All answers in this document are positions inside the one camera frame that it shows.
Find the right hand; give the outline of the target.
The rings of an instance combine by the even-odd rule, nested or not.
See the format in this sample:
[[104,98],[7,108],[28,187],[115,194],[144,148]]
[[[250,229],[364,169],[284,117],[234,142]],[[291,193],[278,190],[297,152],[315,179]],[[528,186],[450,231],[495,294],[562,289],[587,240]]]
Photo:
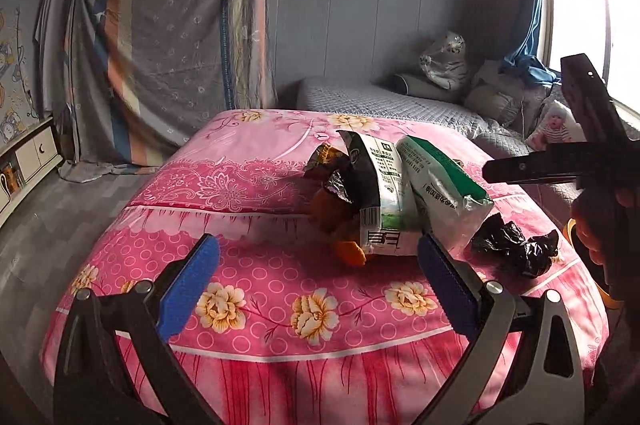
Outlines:
[[616,246],[622,243],[618,236],[625,228],[622,214],[627,208],[638,206],[638,188],[589,188],[574,200],[572,217],[577,235],[596,265],[610,264]]

